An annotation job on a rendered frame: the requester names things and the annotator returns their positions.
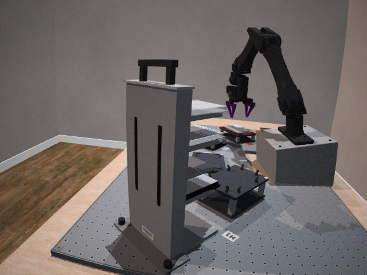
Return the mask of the white multi-well plate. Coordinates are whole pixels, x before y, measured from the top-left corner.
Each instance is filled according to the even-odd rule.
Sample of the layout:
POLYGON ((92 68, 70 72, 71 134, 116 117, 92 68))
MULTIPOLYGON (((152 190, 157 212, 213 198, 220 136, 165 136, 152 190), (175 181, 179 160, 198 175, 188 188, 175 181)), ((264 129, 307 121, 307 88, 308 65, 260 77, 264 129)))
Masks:
POLYGON ((215 113, 215 112, 222 112, 222 115, 228 113, 228 111, 226 110, 226 106, 224 105, 218 105, 218 104, 208 103, 208 102, 199 101, 199 100, 192 101, 191 116, 207 114, 207 113, 215 113))

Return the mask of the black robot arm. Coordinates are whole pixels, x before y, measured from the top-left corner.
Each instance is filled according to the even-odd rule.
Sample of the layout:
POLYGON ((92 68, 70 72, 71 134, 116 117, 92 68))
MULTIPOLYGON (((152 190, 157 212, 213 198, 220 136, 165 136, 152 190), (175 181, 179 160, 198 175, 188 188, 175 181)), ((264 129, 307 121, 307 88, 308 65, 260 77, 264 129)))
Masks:
POLYGON ((233 72, 229 82, 244 89, 248 87, 249 77, 242 74, 251 73, 253 60, 259 50, 270 66, 278 90, 279 109, 282 115, 286 116, 286 126, 278 127, 278 130, 295 145, 313 144, 314 140, 303 130, 303 115, 307 114, 307 111, 301 92, 294 84, 284 61, 280 35, 268 27, 262 27, 260 30, 249 27, 247 32, 249 40, 232 64, 233 72))

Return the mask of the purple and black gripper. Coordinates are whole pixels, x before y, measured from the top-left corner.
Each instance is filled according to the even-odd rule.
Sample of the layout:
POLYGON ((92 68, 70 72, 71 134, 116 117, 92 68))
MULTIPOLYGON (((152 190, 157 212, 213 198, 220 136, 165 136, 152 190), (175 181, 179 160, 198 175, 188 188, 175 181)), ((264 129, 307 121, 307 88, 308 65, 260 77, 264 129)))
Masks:
POLYGON ((250 99, 247 97, 248 88, 245 89, 243 87, 237 87, 237 96, 235 97, 229 97, 229 101, 226 101, 226 105, 230 114, 230 117, 233 118, 236 104, 239 103, 239 101, 243 102, 245 104, 245 116, 248 117, 253 108, 255 107, 255 103, 253 103, 253 99, 250 99), (248 106, 250 106, 250 109, 248 111, 248 106), (231 112, 232 107, 232 112, 231 112))

